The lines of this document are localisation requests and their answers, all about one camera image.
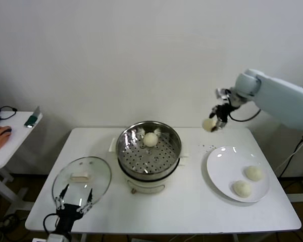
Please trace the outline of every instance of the glass lid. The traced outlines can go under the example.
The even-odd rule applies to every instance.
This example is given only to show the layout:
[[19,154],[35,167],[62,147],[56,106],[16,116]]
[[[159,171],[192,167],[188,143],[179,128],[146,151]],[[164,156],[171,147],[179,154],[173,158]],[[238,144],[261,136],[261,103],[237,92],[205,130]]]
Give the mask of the glass lid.
[[72,161],[56,176],[52,193],[61,196],[64,204],[80,207],[96,203],[106,193],[111,181],[109,165],[98,157],[83,157]]

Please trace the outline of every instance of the computer mouse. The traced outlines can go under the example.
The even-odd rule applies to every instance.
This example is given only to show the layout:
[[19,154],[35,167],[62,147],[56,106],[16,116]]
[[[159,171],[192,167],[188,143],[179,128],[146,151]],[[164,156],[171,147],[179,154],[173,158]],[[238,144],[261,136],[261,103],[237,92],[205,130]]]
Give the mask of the computer mouse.
[[5,131],[3,131],[0,135],[3,135],[4,133],[7,133],[7,132],[11,132],[12,129],[7,129]]

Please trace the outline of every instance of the white robotic arm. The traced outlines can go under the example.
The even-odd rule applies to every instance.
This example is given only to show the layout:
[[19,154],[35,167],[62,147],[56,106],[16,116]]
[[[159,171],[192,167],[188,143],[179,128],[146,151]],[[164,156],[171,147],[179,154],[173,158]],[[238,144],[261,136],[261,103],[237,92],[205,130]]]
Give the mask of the white robotic arm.
[[217,98],[229,102],[213,108],[210,118],[216,115],[218,121],[212,131],[223,128],[230,112],[248,101],[253,101],[287,127],[303,130],[302,87],[248,69],[238,76],[235,87],[217,89],[216,94]]

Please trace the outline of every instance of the small white table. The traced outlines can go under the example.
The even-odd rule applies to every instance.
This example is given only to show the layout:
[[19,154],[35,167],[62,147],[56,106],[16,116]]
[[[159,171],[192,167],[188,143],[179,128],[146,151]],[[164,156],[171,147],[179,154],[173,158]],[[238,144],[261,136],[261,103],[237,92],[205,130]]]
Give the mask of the small white table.
[[[14,112],[2,111],[1,117],[9,117]],[[24,202],[22,199],[27,193],[27,188],[22,188],[18,194],[12,192],[5,184],[12,182],[13,177],[3,168],[24,140],[28,137],[33,128],[24,127],[24,123],[33,114],[33,112],[17,112],[16,115],[7,120],[0,121],[0,126],[10,126],[12,133],[6,144],[0,149],[0,175],[4,178],[0,181],[0,195],[11,202],[7,214],[14,213],[16,210],[31,210],[33,203]],[[38,117],[37,123],[41,120],[42,115]]]
[[[43,231],[42,221],[56,211],[52,185],[56,175],[71,161],[98,156],[112,170],[104,197],[75,221],[73,233],[115,234],[209,234],[295,230],[301,222],[248,129],[224,129],[207,133],[199,128],[176,128],[185,152],[178,168],[158,194],[132,194],[115,153],[108,152],[121,128],[76,128],[69,135],[28,218],[26,228]],[[206,160],[212,146],[245,147],[261,158],[270,178],[270,190],[257,203],[241,203],[223,195],[210,181]],[[55,228],[55,217],[46,221]]]

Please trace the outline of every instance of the steamed bun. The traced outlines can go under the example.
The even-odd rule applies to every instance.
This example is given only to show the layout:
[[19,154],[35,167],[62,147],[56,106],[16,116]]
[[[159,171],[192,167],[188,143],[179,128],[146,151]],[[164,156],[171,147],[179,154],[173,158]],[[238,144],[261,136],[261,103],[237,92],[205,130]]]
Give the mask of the steamed bun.
[[258,182],[259,180],[263,179],[264,174],[262,172],[262,170],[257,167],[257,166],[249,166],[246,171],[246,176],[250,179],[253,180],[255,182]]
[[238,180],[232,185],[238,196],[247,198],[251,195],[251,186],[244,180]]
[[143,137],[143,143],[148,147],[153,147],[158,142],[158,136],[155,133],[147,133]]
[[212,128],[216,125],[214,118],[207,118],[203,121],[202,127],[205,131],[211,132]]

